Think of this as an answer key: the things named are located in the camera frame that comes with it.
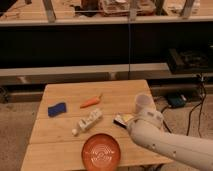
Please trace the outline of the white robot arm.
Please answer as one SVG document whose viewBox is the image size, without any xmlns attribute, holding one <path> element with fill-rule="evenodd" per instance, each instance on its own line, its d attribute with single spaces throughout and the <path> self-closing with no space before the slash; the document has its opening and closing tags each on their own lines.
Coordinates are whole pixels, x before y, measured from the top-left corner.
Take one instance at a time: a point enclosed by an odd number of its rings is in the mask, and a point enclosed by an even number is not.
<svg viewBox="0 0 213 171">
<path fill-rule="evenodd" d="M 213 140 L 164 132 L 163 121 L 161 112 L 144 108 L 129 120 L 127 131 L 138 146 L 200 171 L 213 171 Z"/>
</svg>

